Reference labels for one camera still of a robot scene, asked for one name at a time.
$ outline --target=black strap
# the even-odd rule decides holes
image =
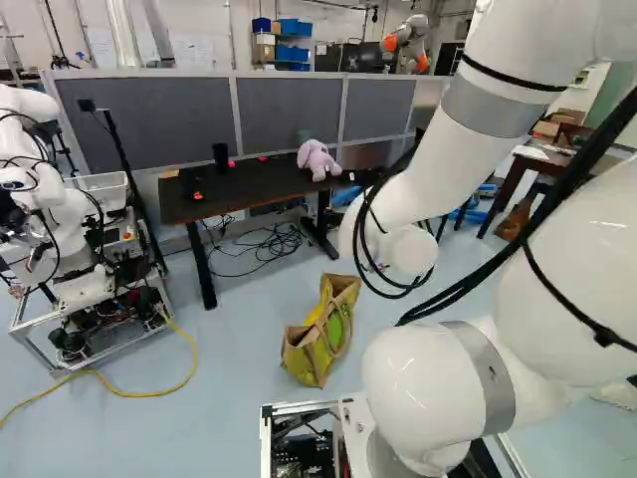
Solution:
[[[478,63],[473,60],[465,53],[462,56],[462,60],[469,65],[470,67],[478,70],[485,75],[489,75],[496,80],[500,80],[501,82],[510,83],[512,85],[516,85],[517,87],[524,87],[530,90],[539,90],[541,92],[563,92],[566,90],[566,87],[556,87],[554,85],[543,85],[542,83],[530,82],[528,80],[522,80],[520,78],[512,77],[505,73],[497,72],[496,70],[492,70],[489,67],[485,67],[484,65]]]
[[[602,347],[608,347],[613,344],[623,347],[627,351],[633,352],[637,354],[637,346],[634,344],[622,339],[619,337],[612,329],[607,328],[606,326],[602,326],[598,322],[595,322],[582,311],[580,311],[577,306],[575,306],[572,302],[570,302],[566,297],[560,292],[556,286],[546,277],[544,272],[541,271],[535,257],[531,252],[531,248],[529,247],[529,243],[524,241],[522,243],[522,247],[525,251],[525,255],[527,256],[527,260],[529,261],[529,265],[531,269],[539,279],[539,281],[548,289],[548,291],[560,302],[569,312],[571,312],[580,322],[585,324],[595,333],[595,341],[600,344]]]

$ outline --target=plush toy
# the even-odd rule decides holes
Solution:
[[[323,181],[328,171],[332,176],[342,173],[342,167],[329,155],[327,146],[316,139],[309,139],[301,145],[297,164],[300,168],[308,167],[312,171],[313,182]]]

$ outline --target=desk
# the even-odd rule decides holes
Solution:
[[[323,249],[330,259],[335,260],[338,259],[338,253],[326,237],[325,209],[329,205],[329,192],[338,186],[361,183],[368,185],[379,172],[380,169],[370,173],[355,171],[352,182],[348,172],[344,171],[341,176],[329,176],[323,182],[312,182],[312,173],[308,169],[297,167],[294,154],[272,157],[265,162],[243,159],[237,161],[236,166],[223,175],[211,166],[210,188],[206,191],[207,198],[203,201],[184,198],[178,177],[159,178],[161,222],[186,226],[195,257],[204,307],[210,310],[217,307],[217,297],[196,221],[318,192],[317,224],[308,217],[302,217],[301,225],[311,240]]]
[[[540,147],[543,144],[549,144],[549,141],[534,137],[530,139],[526,145],[537,147],[548,156],[548,159],[537,159],[523,154],[514,153],[514,162],[511,165],[511,169],[505,178],[505,182],[502,183],[500,191],[498,191],[498,195],[496,195],[491,209],[489,209],[487,219],[485,219],[485,222],[482,223],[482,226],[478,231],[479,239],[485,237],[485,233],[496,217],[496,214],[507,208],[511,197],[514,195],[514,192],[516,192],[516,188],[518,187],[518,184],[520,184],[520,181],[527,170],[537,171],[540,174],[547,174],[552,177],[559,177],[564,171],[564,168],[572,160],[572,157],[570,156]],[[590,172],[593,176],[601,174],[621,161],[622,159],[619,157],[605,154],[599,159],[599,161],[597,161],[597,164],[593,166]]]

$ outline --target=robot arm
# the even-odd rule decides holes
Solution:
[[[407,71],[411,74],[424,73],[429,66],[425,53],[425,39],[429,33],[429,19],[426,15],[412,15],[396,30],[380,42],[380,50],[408,58]]]
[[[55,101],[44,94],[0,86],[0,253],[14,263],[25,285],[50,271],[33,274],[44,253],[52,263],[87,246],[82,221],[89,201],[79,190],[66,189],[60,173],[48,162],[46,146],[23,129],[23,121],[47,121],[57,115]]]
[[[532,125],[585,65],[637,56],[630,39],[636,15],[630,2],[606,2],[603,9],[602,3],[591,2],[576,14],[576,0],[496,1],[491,6],[467,43],[409,167],[392,177],[373,201],[377,223],[368,220],[365,233],[374,253],[405,264],[405,272],[428,270],[435,262],[433,238],[409,224],[462,204],[527,140]],[[566,31],[564,24],[577,28]],[[352,254],[351,235],[362,199],[352,203],[340,227],[338,247],[345,256]],[[430,251],[428,257],[422,250]]]
[[[435,261],[432,238],[410,224],[460,205],[526,140],[585,65],[637,58],[632,2],[578,5],[492,4],[411,164],[372,201],[375,218],[365,232],[383,262],[390,261],[382,255],[391,254],[404,270],[426,270]],[[566,24],[573,28],[564,30]],[[629,244],[637,240],[637,223],[627,205],[637,200],[635,181],[632,159],[581,187],[530,240],[560,291],[632,344],[637,322],[629,278],[637,259]],[[352,251],[362,200],[354,201],[341,223],[342,254]],[[585,394],[582,387],[636,372],[637,355],[601,347],[592,330],[540,283],[520,251],[502,275],[494,319],[394,328],[380,334],[363,358],[365,394],[378,431],[405,465],[426,476],[456,466],[472,439],[553,416]]]

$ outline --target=cubicle wall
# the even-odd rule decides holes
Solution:
[[[130,165],[158,218],[156,174],[211,161],[226,142],[234,159],[294,151],[300,132],[335,150],[345,168],[397,158],[414,126],[433,115],[447,77],[340,73],[236,73],[177,70],[42,72],[63,106],[65,139],[82,173],[120,169],[102,116],[78,100],[110,109]]]

